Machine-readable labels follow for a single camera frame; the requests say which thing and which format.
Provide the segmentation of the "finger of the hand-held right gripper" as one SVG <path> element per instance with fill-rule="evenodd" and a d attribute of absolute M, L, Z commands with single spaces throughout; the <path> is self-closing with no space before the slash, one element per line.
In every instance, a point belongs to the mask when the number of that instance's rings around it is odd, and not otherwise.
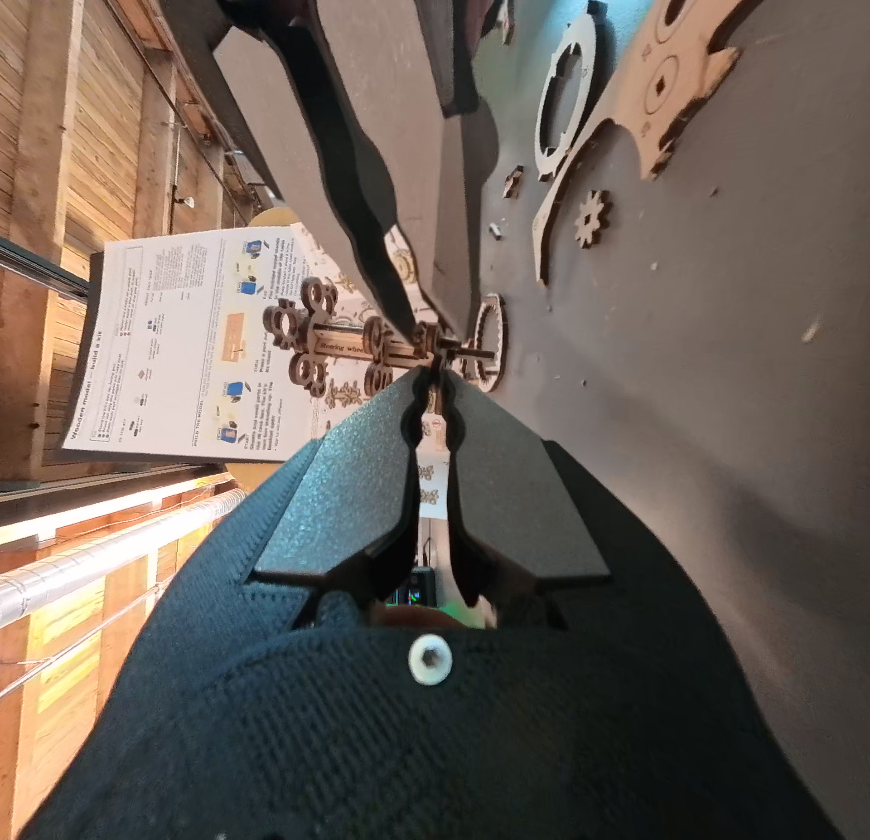
<path fill-rule="evenodd" d="M 420 290 L 459 339 L 479 310 L 482 194 L 498 160 L 473 58 L 496 0 L 316 0 L 328 62 L 391 182 Z"/>
<path fill-rule="evenodd" d="M 212 59 L 279 196 L 409 340 L 414 312 L 386 247 L 392 185 L 328 62 L 316 0 L 209 1 L 226 24 Z"/>

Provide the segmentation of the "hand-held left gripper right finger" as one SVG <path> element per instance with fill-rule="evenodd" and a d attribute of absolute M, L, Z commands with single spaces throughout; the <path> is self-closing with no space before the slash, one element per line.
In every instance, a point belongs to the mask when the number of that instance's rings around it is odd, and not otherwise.
<path fill-rule="evenodd" d="M 507 606 L 607 581 L 610 569 L 538 434 L 451 371 L 441 393 L 451 571 L 464 602 Z"/>

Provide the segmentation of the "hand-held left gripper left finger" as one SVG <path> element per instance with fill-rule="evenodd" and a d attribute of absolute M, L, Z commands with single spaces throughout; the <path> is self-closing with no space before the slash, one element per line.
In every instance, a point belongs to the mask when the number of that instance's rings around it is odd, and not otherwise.
<path fill-rule="evenodd" d="M 417 552 L 430 370 L 394 381 L 328 432 L 253 568 L 262 583 L 388 598 Z"/>

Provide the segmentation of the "wooden steering wheel assembly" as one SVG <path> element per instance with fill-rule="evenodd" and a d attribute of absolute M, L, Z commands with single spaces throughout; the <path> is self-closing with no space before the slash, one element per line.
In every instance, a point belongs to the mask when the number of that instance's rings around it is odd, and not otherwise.
<path fill-rule="evenodd" d="M 466 359 L 493 356 L 491 351 L 473 350 L 470 340 L 462 343 L 451 338 L 435 322 L 419 321 L 410 342 L 401 340 L 379 315 L 372 316 L 363 326 L 337 325 L 333 316 L 338 292 L 330 280 L 306 278 L 300 294 L 300 306 L 286 298 L 267 306 L 263 325 L 272 336 L 272 345 L 291 353 L 290 381 L 306 390 L 312 399 L 324 397 L 325 359 L 329 356 L 367 359 L 364 391 L 371 398 L 392 384 L 398 370 L 417 367 L 449 368 L 474 383 Z"/>

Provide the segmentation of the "small wooden cog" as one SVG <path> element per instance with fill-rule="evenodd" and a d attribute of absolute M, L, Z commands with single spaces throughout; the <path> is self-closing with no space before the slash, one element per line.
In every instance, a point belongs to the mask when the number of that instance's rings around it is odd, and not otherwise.
<path fill-rule="evenodd" d="M 591 191 L 581 202 L 574 220 L 574 239 L 581 249 L 587 250 L 599 243 L 601 233 L 610 225 L 612 205 L 607 190 Z"/>

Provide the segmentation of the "white text instruction sheet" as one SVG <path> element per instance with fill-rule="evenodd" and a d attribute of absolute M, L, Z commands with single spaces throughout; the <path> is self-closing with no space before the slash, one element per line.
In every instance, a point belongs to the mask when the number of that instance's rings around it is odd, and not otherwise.
<path fill-rule="evenodd" d="M 264 311 L 313 272 L 299 223 L 131 238 L 92 258 L 58 454 L 282 462 L 312 436 Z"/>

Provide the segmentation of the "bright light strip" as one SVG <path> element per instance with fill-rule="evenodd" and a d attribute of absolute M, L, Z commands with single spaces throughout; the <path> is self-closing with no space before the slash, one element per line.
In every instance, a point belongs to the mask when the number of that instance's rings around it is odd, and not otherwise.
<path fill-rule="evenodd" d="M 56 536 L 58 529 L 114 515 L 129 508 L 139 508 L 143 505 L 154 506 L 168 497 L 233 482 L 233 476 L 229 472 L 223 471 L 213 476 L 193 478 L 166 486 L 127 493 L 107 500 L 94 501 L 93 503 L 69 508 L 58 513 L 33 516 L 2 526 L 1 544 L 6 545 L 30 538 L 36 538 L 38 541 L 51 540 Z"/>

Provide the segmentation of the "laser-cut plywood sheet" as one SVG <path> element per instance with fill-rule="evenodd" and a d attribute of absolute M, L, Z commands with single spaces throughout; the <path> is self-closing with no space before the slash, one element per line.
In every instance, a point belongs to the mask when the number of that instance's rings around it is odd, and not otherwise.
<path fill-rule="evenodd" d="M 673 154 L 677 134 L 718 89 L 740 58 L 740 49 L 714 48 L 716 34 L 749 0 L 654 0 L 597 101 L 589 107 L 598 31 L 587 5 L 569 25 L 551 56 L 538 105 L 535 159 L 549 190 L 532 222 L 535 279 L 547 283 L 551 226 L 569 176 L 584 149 L 606 123 L 627 131 L 638 154 L 639 177 L 653 180 Z M 571 117 L 555 146 L 543 144 L 546 102 L 564 58 L 577 54 L 581 84 Z"/>

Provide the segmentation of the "silver duct pipe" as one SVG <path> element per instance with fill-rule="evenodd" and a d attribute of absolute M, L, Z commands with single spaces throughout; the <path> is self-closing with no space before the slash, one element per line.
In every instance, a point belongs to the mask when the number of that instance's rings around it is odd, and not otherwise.
<path fill-rule="evenodd" d="M 247 497 L 241 488 L 212 496 L 1 575 L 6 628 L 172 541 L 219 520 Z"/>

